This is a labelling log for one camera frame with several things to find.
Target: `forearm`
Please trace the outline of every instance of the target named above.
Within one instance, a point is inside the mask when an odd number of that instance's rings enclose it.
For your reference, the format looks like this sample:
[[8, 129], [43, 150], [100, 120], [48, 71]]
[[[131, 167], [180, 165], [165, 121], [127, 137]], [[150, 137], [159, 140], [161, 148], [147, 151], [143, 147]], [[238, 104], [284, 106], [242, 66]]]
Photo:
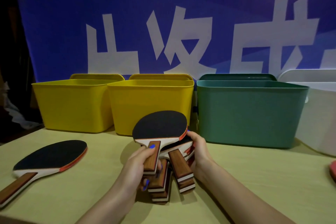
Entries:
[[118, 224], [123, 217], [122, 196], [112, 188], [76, 224]]
[[236, 224], [294, 223], [215, 162], [210, 161], [205, 170], [202, 182]]

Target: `left hand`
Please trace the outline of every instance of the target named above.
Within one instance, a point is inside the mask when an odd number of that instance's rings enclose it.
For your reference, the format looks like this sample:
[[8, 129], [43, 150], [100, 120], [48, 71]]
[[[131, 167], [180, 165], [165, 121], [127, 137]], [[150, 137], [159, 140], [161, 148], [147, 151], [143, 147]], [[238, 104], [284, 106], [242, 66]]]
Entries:
[[[127, 214], [134, 202], [137, 190], [145, 191], [148, 187], [149, 180], [143, 179], [144, 175], [144, 162], [154, 154], [154, 148], [140, 147], [136, 150], [127, 160], [123, 169], [121, 170], [118, 178], [110, 189], [109, 193], [118, 195], [121, 202], [124, 203], [124, 214]], [[162, 170], [162, 164], [157, 162], [157, 172]]]

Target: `table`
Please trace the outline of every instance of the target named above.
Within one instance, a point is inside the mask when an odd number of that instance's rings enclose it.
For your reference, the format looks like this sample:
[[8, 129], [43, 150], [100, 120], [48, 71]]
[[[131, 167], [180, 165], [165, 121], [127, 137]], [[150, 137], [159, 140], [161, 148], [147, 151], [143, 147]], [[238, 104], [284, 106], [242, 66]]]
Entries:
[[[0, 215], [40, 224], [72, 224], [111, 187], [123, 164], [139, 146], [113, 129], [100, 134], [41, 129], [0, 146], [0, 188], [10, 184], [12, 168], [45, 145], [83, 140], [86, 156], [71, 169], [31, 184]], [[296, 145], [291, 151], [208, 144], [215, 161], [250, 190], [297, 223], [334, 223], [336, 183], [328, 173], [333, 158]], [[182, 196], [174, 181], [170, 203], [154, 205], [137, 196], [123, 224], [229, 223], [220, 207], [196, 184]]]

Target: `right hand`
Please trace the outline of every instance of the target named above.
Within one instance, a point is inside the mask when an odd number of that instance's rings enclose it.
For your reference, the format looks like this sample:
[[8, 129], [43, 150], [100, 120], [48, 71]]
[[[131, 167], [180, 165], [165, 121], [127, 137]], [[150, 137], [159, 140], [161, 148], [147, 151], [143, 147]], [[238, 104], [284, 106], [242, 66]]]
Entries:
[[195, 147], [195, 161], [190, 168], [195, 177], [202, 183], [205, 183], [207, 177], [206, 171], [212, 163], [215, 163], [215, 161], [212, 159], [208, 151], [207, 143], [203, 137], [192, 131], [188, 131], [187, 135], [194, 141]]

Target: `stack of paddles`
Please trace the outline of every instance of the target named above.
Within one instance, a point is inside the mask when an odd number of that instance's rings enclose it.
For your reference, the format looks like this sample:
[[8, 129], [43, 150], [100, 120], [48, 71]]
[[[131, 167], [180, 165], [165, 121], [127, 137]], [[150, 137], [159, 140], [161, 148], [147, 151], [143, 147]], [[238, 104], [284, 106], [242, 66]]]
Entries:
[[[166, 204], [169, 201], [172, 175], [180, 193], [195, 188], [194, 174], [190, 169], [194, 147], [187, 136], [187, 118], [180, 112], [160, 111], [140, 119], [133, 129], [134, 140], [146, 147], [155, 146], [155, 152], [144, 163], [144, 178], [149, 179], [148, 192], [152, 201]], [[160, 159], [162, 170], [157, 170]]]

